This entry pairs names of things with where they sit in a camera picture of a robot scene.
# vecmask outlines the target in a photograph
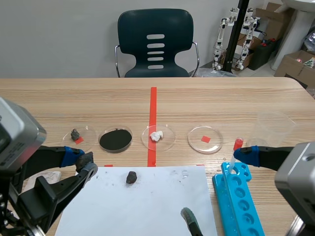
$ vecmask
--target small red square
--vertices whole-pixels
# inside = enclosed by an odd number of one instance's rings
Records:
[[[80,136],[75,142],[76,145],[78,145],[79,143],[83,142],[83,138]]]
[[[207,136],[202,136],[201,141],[205,142],[205,143],[209,143],[210,142],[210,138]]]

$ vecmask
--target black chair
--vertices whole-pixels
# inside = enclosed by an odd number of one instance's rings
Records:
[[[118,77],[119,47],[122,53],[136,57],[136,66],[125,77],[189,77],[188,72],[175,63],[175,56],[189,50],[194,44],[198,68],[198,45],[192,41],[192,37],[193,20],[185,10],[144,9],[124,12],[118,20],[119,46],[115,47]]]

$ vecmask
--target white pedestal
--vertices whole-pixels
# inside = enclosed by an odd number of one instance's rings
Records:
[[[282,46],[280,47],[275,60],[271,64],[271,68],[273,70],[277,70],[284,55],[295,53],[301,49],[304,37],[309,32],[314,19],[315,13],[298,10],[296,19],[288,35],[283,40]]]

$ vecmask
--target gray floor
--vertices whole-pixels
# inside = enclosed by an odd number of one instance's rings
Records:
[[[258,68],[257,70],[244,69],[240,71],[233,71],[233,74],[238,75],[239,77],[273,77],[275,71],[271,69],[272,60],[270,60],[267,64]]]

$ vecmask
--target test tube rack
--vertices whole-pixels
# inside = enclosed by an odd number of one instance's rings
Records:
[[[247,182],[252,179],[248,165],[221,164],[222,174],[212,177],[225,236],[265,236]]]

